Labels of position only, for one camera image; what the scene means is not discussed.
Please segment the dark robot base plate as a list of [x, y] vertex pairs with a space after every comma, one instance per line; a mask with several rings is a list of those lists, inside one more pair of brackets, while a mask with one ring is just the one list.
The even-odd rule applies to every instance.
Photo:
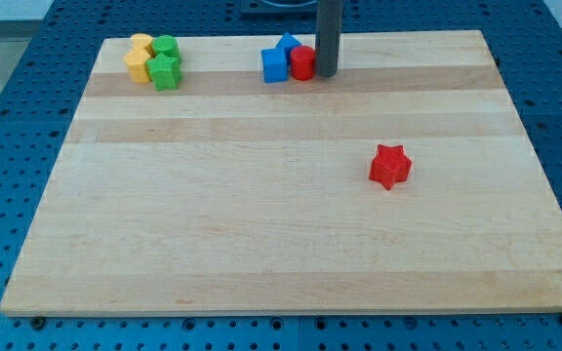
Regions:
[[314, 14], [317, 0], [240, 0], [240, 15]]

